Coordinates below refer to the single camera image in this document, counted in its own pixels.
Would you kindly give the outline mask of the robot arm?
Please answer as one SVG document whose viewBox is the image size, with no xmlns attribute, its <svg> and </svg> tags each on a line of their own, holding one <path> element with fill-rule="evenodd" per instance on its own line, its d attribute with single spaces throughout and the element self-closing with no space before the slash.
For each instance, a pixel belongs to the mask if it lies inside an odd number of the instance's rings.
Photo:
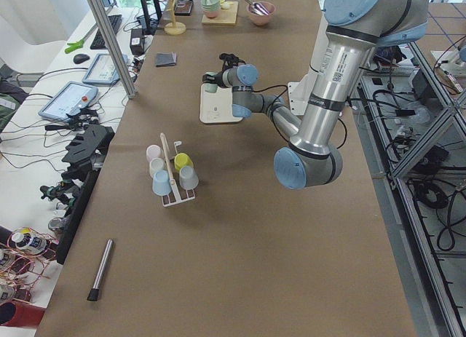
<svg viewBox="0 0 466 337">
<path fill-rule="evenodd" d="M 377 47 L 422 38 L 428 4 L 429 0 L 325 0 L 328 45 L 302 118 L 292 114 L 280 97 L 253 91 L 258 70 L 252 64 L 206 73 L 202 81 L 210 92 L 231 89 L 233 116 L 266 114 L 287 135 L 288 145 L 274 157 L 275 175 L 284 187 L 328 184 L 342 170 L 341 154 L 329 140 L 360 67 Z"/>
</svg>

